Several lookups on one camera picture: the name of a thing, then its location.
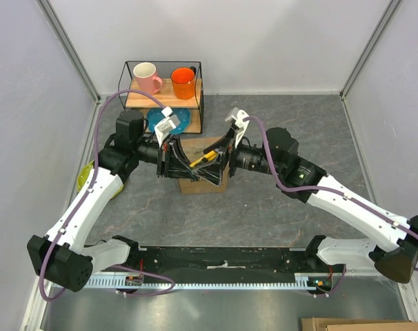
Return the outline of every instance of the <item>white wall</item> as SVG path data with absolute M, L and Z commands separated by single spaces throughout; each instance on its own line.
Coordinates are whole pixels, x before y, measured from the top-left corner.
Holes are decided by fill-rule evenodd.
M 0 330 L 18 330 L 44 235 L 74 185 L 93 100 L 35 1 L 0 1 Z
M 205 92 L 340 91 L 388 0 L 51 0 L 98 91 L 126 60 L 203 62 Z
M 348 109 L 378 203 L 418 214 L 418 0 L 402 1 Z

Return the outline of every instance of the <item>mug handle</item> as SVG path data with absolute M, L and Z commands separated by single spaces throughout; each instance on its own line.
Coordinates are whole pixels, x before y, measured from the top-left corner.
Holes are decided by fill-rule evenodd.
M 153 94 L 155 94 L 155 93 L 158 93 L 158 91 L 160 91 L 161 88 L 163 87 L 163 79 L 161 79 L 160 77 L 155 76 L 155 77 L 152 78 L 152 80 L 158 81 L 159 84 L 160 84 L 160 87 L 155 89 L 155 91 L 153 93 Z

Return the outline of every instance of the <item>wooden shelf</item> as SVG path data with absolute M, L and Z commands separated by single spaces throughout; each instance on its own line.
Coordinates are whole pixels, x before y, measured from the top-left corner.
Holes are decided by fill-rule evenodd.
M 139 109 L 144 116 L 149 112 L 150 108 Z M 183 133 L 201 133 L 201 122 L 200 122 L 200 110 L 198 108 L 189 109 L 190 111 L 190 123 Z
M 160 100 L 165 106 L 198 108 L 199 103 L 201 101 L 201 78 L 197 79 L 196 84 L 197 86 L 195 88 L 195 92 L 197 94 L 197 98 L 192 97 L 187 100 L 182 100 L 182 99 L 178 99 L 175 96 L 174 90 L 172 88 L 172 81 L 170 80 L 170 78 L 165 78 L 163 79 L 163 87 L 161 88 L 160 92 L 154 94 L 154 97 Z M 139 89 L 139 86 L 135 79 L 132 80 L 131 88 L 135 90 Z M 145 97 L 144 95 L 137 94 L 137 93 L 129 93 L 128 98 L 126 99 L 126 107 L 127 108 L 152 108 L 152 107 L 158 107 L 158 105 L 151 99 Z

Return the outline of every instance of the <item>white bracket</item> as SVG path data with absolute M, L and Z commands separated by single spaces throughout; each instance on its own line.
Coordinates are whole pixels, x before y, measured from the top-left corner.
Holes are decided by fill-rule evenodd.
M 229 122 L 231 127 L 235 130 L 235 148 L 243 138 L 249 125 L 249 121 L 243 121 L 246 117 L 249 117 L 248 113 L 244 110 L 240 110 L 237 107 L 232 109 L 224 121 Z
M 166 137 L 169 135 L 169 132 L 174 130 L 180 124 L 180 120 L 176 115 L 172 115 L 172 109 L 170 107 L 165 107 L 161 111 L 164 115 L 164 119 L 162 119 L 159 123 L 156 124 L 154 127 L 155 136 L 157 137 L 157 141 L 159 142 L 159 146 L 165 141 Z
M 130 251 L 127 243 L 110 239 L 105 243 L 84 248 L 81 252 L 86 257 L 92 257 L 92 273 L 102 271 L 112 265 L 126 262 Z
M 376 247 L 370 239 L 325 238 L 318 246 L 317 256 L 327 265 L 345 264 L 348 270 L 376 272 L 368 256 Z

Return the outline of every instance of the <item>pink mug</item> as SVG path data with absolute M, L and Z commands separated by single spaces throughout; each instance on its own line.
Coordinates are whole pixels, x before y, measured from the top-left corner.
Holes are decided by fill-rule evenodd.
M 139 89 L 149 94 L 155 94 L 160 91 L 163 81 L 157 75 L 157 69 L 151 62 L 137 64 L 132 71 Z

